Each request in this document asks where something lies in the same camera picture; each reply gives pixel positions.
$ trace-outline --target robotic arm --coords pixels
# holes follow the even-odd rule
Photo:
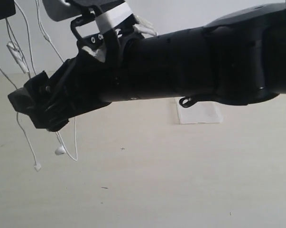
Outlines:
[[[69,0],[78,55],[8,98],[36,128],[59,131],[68,119],[117,101],[184,97],[249,105],[286,94],[286,3],[232,13],[200,28],[144,38],[124,0]],[[77,27],[96,21],[100,33]]]

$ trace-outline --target black object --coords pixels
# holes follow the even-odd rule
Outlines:
[[[0,20],[15,14],[14,0],[0,0]]]
[[[133,31],[132,15],[118,26],[119,34],[112,29],[104,40],[76,32],[94,19],[81,7],[83,16],[72,23],[78,56],[51,78],[43,72],[9,95],[15,110],[29,115],[36,128],[57,131],[68,118],[116,101],[183,96],[183,107],[200,101],[249,105],[286,93],[286,3],[146,39]],[[82,50],[103,44],[104,63]]]

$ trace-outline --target white strap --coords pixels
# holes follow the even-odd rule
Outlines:
[[[117,27],[132,14],[129,5],[125,2],[101,14],[95,21],[101,34]]]

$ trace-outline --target black robotic arm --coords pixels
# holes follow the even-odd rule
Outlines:
[[[187,108],[201,101],[249,105],[286,94],[286,3],[144,38],[125,1],[99,2],[69,0],[82,13],[71,22],[78,55],[50,78],[42,72],[8,96],[36,128],[56,132],[69,118],[116,101],[184,97],[180,104]],[[121,21],[112,22],[112,13]],[[81,37],[76,28],[92,21],[100,33]]]

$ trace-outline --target robotic hand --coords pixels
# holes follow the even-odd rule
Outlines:
[[[232,13],[200,28],[152,38],[124,0],[69,0],[78,55],[50,78],[45,72],[8,97],[36,128],[56,132],[68,119],[116,101],[184,97],[249,105],[286,94],[286,3]],[[100,33],[77,27],[96,21]]]

